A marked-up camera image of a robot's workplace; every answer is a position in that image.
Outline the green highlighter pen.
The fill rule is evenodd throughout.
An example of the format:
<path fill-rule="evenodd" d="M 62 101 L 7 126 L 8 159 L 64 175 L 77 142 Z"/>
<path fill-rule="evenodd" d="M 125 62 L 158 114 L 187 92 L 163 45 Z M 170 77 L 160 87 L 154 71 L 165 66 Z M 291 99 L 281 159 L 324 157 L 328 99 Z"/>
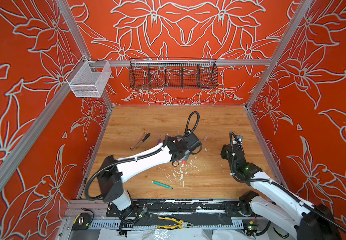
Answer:
<path fill-rule="evenodd" d="M 163 184 L 163 183 L 160 183 L 160 182 L 157 182 L 157 181 L 152 181 L 152 183 L 154 185 L 157 185 L 157 186 L 160 186 L 160 187 L 163 187 L 163 188 L 166 188 L 166 189 L 173 189 L 173 187 L 171 187 L 169 185 L 166 185 L 166 184 Z"/>

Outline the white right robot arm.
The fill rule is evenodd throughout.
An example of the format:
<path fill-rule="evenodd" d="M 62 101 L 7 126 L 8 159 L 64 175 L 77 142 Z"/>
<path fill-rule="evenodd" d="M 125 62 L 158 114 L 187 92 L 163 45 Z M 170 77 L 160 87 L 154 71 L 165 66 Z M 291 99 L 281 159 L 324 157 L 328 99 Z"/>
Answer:
<path fill-rule="evenodd" d="M 334 220 L 325 205 L 314 205 L 295 195 L 257 165 L 247 162 L 242 139 L 230 132 L 230 143 L 223 146 L 220 154 L 228 160 L 234 180 L 254 189 L 239 198 L 242 215 L 260 215 L 297 240 L 340 240 L 341 233 L 346 234 L 346 228 Z"/>

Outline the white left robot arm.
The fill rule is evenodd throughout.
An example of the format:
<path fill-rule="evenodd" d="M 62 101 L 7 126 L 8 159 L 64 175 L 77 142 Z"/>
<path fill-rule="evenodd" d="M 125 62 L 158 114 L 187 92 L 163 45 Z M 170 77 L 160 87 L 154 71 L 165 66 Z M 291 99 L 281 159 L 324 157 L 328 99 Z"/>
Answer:
<path fill-rule="evenodd" d="M 100 169 L 87 180 L 84 195 L 88 201 L 103 200 L 123 211 L 133 205 L 132 198 L 123 184 L 132 177 L 155 166 L 171 163 L 173 166 L 187 161 L 202 151 L 203 145 L 195 135 L 200 120 L 197 111 L 187 120 L 183 135 L 166 135 L 155 147 L 131 157 L 115 159 L 108 156 Z"/>

